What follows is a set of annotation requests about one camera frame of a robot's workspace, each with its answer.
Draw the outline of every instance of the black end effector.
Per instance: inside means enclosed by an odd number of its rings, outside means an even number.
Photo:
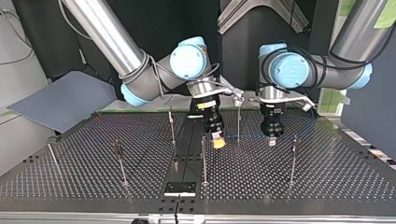
[[[224,122],[221,114],[219,113],[219,95],[214,94],[203,98],[195,98],[193,100],[197,109],[202,111],[204,114],[205,132],[212,134],[213,147],[224,147]]]
[[[260,104],[260,109],[264,115],[261,125],[262,132],[268,137],[280,137],[284,132],[280,117],[285,111],[285,103]]]

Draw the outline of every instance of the blue joint cover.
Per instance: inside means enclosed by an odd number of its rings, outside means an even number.
[[[206,68],[206,44],[200,36],[181,41],[171,54],[173,72],[183,79],[199,77]]]
[[[349,90],[358,90],[367,85],[370,81],[370,75],[373,73],[373,66],[369,63],[364,67],[363,74],[356,80],[352,86],[348,87]]]
[[[309,64],[303,56],[284,52],[271,61],[269,75],[276,85],[292,89],[301,86],[306,81],[309,69]]]
[[[283,49],[287,48],[288,45],[285,43],[279,43],[279,44],[272,44],[272,45],[262,45],[259,49],[259,58],[263,55],[269,54],[273,52],[274,50],[277,49]]]
[[[126,87],[125,83],[122,83],[121,85],[121,92],[122,95],[124,96],[126,102],[130,105],[134,106],[141,106],[149,103],[149,101],[143,100],[137,96],[135,96],[131,91],[128,90],[128,87]]]

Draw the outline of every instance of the wire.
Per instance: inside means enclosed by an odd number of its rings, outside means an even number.
[[[331,66],[331,65],[327,65],[327,64],[320,63],[320,62],[317,62],[317,61],[315,61],[315,63],[318,64],[318,65],[320,65],[320,66],[323,66],[323,67],[325,67],[325,68],[331,68],[331,69],[336,69],[336,70],[353,70],[353,69],[362,68],[362,67],[366,66],[367,64],[372,63],[372,62],[375,61],[377,58],[379,58],[379,56],[381,56],[381,54],[382,54],[382,53],[385,51],[385,49],[388,47],[388,45],[389,45],[389,43],[390,43],[390,40],[391,40],[391,38],[393,37],[393,35],[394,35],[394,33],[395,33],[395,30],[396,30],[396,23],[393,23],[392,28],[391,28],[391,30],[390,30],[390,32],[389,32],[388,37],[387,37],[387,40],[385,41],[385,43],[384,43],[384,45],[382,46],[381,50],[380,50],[371,60],[368,60],[368,61],[365,62],[365,63],[361,63],[361,64],[359,64],[359,65],[351,66],[351,67]]]
[[[78,30],[73,23],[67,18],[66,12],[64,12],[64,5],[62,3],[62,0],[58,0],[59,3],[59,9],[62,12],[62,16],[64,17],[64,20],[67,22],[67,24],[70,26],[70,28],[72,28],[77,34],[81,35],[82,37],[92,40],[89,36],[84,35],[80,30]]]
[[[179,77],[177,76],[175,73],[173,73],[172,71],[170,71],[169,69],[167,69],[166,67],[164,67],[163,65],[161,65],[160,63],[155,62],[154,58],[147,54],[144,50],[142,50],[142,54],[143,54],[143,62],[140,65],[140,67],[138,67],[137,69],[135,69],[134,71],[132,71],[131,73],[125,75],[125,76],[121,76],[119,75],[119,78],[123,80],[123,82],[125,84],[129,84],[133,81],[135,81],[138,77],[140,77],[140,75],[142,75],[142,71],[146,68],[146,66],[148,65],[148,63],[151,63],[151,66],[153,67],[153,71],[154,71],[154,76],[155,78],[158,80],[158,86],[159,86],[159,90],[160,90],[160,94],[161,97],[163,98],[163,89],[166,89],[168,91],[170,91],[170,88],[168,88],[165,83],[163,82],[163,80],[161,79],[160,76],[160,71],[159,68],[161,68],[164,72],[166,72],[167,74],[182,80],[182,81],[198,81],[198,82],[207,82],[207,83],[212,83],[212,84],[216,84],[219,86],[223,86],[228,88],[230,91],[232,91],[235,95],[236,95],[236,91],[233,87],[231,86],[227,86],[225,84],[222,84],[220,82],[215,82],[215,81],[210,81],[210,80],[203,80],[206,77],[209,77],[211,75],[213,75],[218,69],[219,69],[219,63],[213,63],[211,64],[211,71],[204,74],[201,77],[198,78],[183,78],[183,77]]]
[[[7,14],[10,14],[11,16],[15,17],[15,19],[19,20],[20,18],[18,17],[18,15],[15,12],[13,12],[12,10],[9,10],[9,9],[3,8],[3,7],[0,7],[0,11],[3,12],[2,18],[6,22],[6,25],[10,29],[12,29],[14,31],[14,33],[17,35],[17,37],[19,38],[19,40],[30,49],[32,47],[32,45],[30,45],[30,43],[28,42],[27,37],[25,36],[25,38],[23,39],[22,36],[20,35],[20,33],[18,33],[18,31],[15,28],[15,26],[9,20],[9,18],[7,18]]]
[[[18,59],[18,60],[15,60],[15,61],[12,61],[12,62],[0,63],[0,65],[7,65],[7,64],[12,64],[12,63],[19,63],[19,62],[21,62],[21,61],[24,61],[24,60],[28,59],[28,58],[32,55],[32,53],[33,53],[33,49],[30,49],[30,52],[29,52],[26,56],[24,56],[23,58]]]
[[[11,28],[11,30],[12,30],[13,32],[15,32],[15,34],[16,34],[17,37],[18,37],[18,39],[19,39],[20,41],[22,41],[22,43],[24,43],[24,44],[30,49],[29,53],[28,53],[26,56],[24,56],[23,58],[20,58],[20,59],[18,59],[18,60],[11,61],[11,62],[0,63],[0,65],[8,65],[8,64],[13,64],[13,63],[19,63],[19,62],[22,62],[22,61],[28,59],[28,58],[34,53],[33,48],[32,48],[32,46],[29,44],[29,42],[28,42],[26,36],[25,36],[25,39],[23,39],[23,38],[21,37],[21,35],[18,33],[17,29],[14,27],[14,25],[11,23],[11,21],[7,18],[7,14],[8,14],[8,13],[11,14],[11,15],[12,15],[13,17],[15,17],[17,20],[19,20],[20,18],[18,17],[18,15],[17,15],[15,12],[13,12],[12,10],[9,10],[9,9],[7,9],[7,8],[0,7],[0,12],[1,12],[0,15],[3,17],[3,19],[4,19],[4,21],[6,22],[7,26],[9,26],[9,28]]]

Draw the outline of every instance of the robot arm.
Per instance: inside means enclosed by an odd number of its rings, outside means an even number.
[[[377,27],[387,3],[387,0],[357,1],[329,56],[311,56],[302,49],[288,48],[284,43],[260,48],[262,86],[260,95],[251,100],[261,104],[264,134],[272,139],[283,134],[280,116],[285,102],[302,103],[304,110],[314,105],[307,97],[287,89],[303,86],[357,90],[369,82],[373,72],[371,62],[379,54],[370,57],[389,30],[390,35],[395,30],[395,25],[392,28]]]
[[[129,104],[144,105],[189,82],[196,107],[204,112],[205,130],[212,134],[214,147],[225,145],[219,94],[233,94],[235,104],[240,105],[243,92],[213,77],[216,69],[212,69],[201,37],[180,42],[170,55],[155,62],[132,40],[106,0],[63,1],[119,72],[121,92]]]

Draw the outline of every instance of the perforated table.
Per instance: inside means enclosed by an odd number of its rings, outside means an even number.
[[[320,222],[329,215],[339,220],[396,220],[396,173],[331,122],[288,109],[282,118],[285,134],[275,147],[268,147],[260,111],[242,111],[239,142],[236,111],[221,114],[227,141],[222,150],[212,148],[202,121],[187,119],[186,113],[174,113],[175,146],[167,113],[93,115],[53,144],[59,165],[43,148],[0,177],[0,220],[16,211],[44,217],[54,212],[170,219],[177,215],[180,220],[202,215],[206,221],[224,216],[245,221],[315,216]],[[301,150],[290,183],[295,134]],[[203,136],[207,186],[201,184]],[[121,184],[114,157],[116,137],[124,152],[127,187]],[[195,183],[195,196],[165,197],[166,184],[174,182]]]

